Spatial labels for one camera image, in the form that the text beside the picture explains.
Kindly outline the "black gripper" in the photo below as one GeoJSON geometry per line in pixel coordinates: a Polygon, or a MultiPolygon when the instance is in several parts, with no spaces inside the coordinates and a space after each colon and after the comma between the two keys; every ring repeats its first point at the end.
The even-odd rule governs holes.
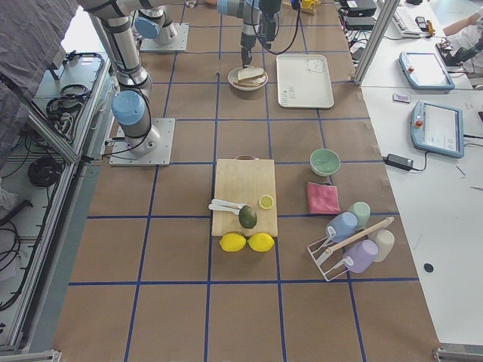
{"type": "Polygon", "coordinates": [[[251,50],[255,46],[255,36],[248,35],[248,34],[241,34],[241,60],[242,60],[242,67],[246,68],[252,62],[252,53],[251,50]]]}
{"type": "Polygon", "coordinates": [[[281,10],[281,0],[260,0],[260,11],[264,15],[275,15],[281,10]]]}

